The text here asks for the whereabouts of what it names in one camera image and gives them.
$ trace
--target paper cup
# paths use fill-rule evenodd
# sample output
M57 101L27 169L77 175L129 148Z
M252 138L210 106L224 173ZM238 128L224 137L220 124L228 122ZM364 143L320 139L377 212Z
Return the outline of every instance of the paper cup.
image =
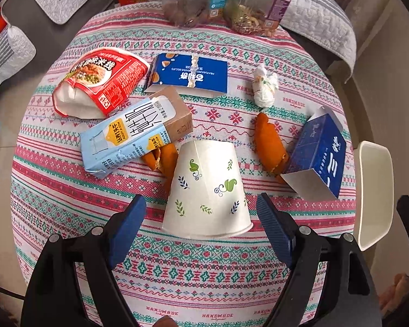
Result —
M211 240L243 234L252 226L233 144L214 140L183 144L162 230Z

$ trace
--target blue biscuit box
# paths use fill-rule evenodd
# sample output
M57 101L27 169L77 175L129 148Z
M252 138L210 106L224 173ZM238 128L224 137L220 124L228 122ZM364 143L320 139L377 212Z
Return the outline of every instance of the blue biscuit box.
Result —
M219 97L227 94L227 61L198 55L159 54L153 61L146 92L175 86L180 95Z
M283 179L304 200L336 200L344 171L346 142L330 114L308 121Z

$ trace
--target black cable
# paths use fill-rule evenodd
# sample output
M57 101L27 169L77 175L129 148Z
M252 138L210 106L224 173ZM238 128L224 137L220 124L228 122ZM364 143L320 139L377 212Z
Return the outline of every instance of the black cable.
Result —
M23 295L13 293L12 291L3 289L2 287L0 287L0 293L3 293L3 294L5 294L5 295L9 295L9 296L11 296L11 297L15 297L16 299L24 300L24 296L23 296Z

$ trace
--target screw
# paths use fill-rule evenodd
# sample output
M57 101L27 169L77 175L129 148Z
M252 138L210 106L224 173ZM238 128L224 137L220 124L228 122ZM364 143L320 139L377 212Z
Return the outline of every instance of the screw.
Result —
M102 228L101 226L96 226L96 227L94 227L94 228L91 230L91 233L92 233L94 236L101 235L102 232L103 232L103 228Z
M352 242L352 241L354 240L354 237L353 237L352 234L349 234L348 232L346 232L346 233L344 234L344 239L345 239L346 241L348 241L348 242Z
M48 240L50 242L56 242L57 240L59 240L59 235L58 234L53 234L48 238Z
M298 230L299 230L303 235L309 235L309 234L312 232L311 228L308 227L308 226L300 226L300 227L298 228Z

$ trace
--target white container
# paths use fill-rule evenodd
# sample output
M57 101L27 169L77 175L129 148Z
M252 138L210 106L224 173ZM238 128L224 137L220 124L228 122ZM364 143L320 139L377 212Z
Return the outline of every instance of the white container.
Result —
M388 149L362 141L354 150L356 222L354 237L365 251L385 236L393 221L394 174Z
M162 230L212 240L250 230L247 201L232 143L200 140L182 145Z

